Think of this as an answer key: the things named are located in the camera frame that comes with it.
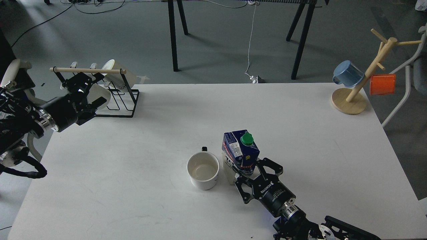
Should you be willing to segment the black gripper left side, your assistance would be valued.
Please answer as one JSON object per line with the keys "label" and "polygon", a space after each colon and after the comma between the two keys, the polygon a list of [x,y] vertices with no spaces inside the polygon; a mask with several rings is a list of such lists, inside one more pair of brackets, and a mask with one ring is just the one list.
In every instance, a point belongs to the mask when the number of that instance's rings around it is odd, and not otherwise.
{"label": "black gripper left side", "polygon": [[87,98],[93,84],[102,81],[105,76],[101,73],[77,73],[71,78],[64,78],[61,73],[55,73],[61,86],[67,90],[62,97],[55,97],[40,106],[40,122],[47,128],[57,132],[73,124],[83,125],[96,117],[96,111],[105,108],[108,100],[105,97]]}

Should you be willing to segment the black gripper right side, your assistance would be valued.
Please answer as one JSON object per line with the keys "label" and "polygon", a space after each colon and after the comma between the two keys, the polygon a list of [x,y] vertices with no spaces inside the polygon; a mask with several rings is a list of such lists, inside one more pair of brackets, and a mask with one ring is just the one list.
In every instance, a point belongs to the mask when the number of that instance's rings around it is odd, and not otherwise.
{"label": "black gripper right side", "polygon": [[[255,179],[250,179],[243,174],[235,174],[235,186],[244,204],[248,204],[255,198],[273,217],[290,218],[297,212],[297,207],[294,205],[296,196],[279,180],[283,167],[266,157],[258,159],[255,164],[260,172]],[[273,170],[274,174],[267,173],[265,167]]]}

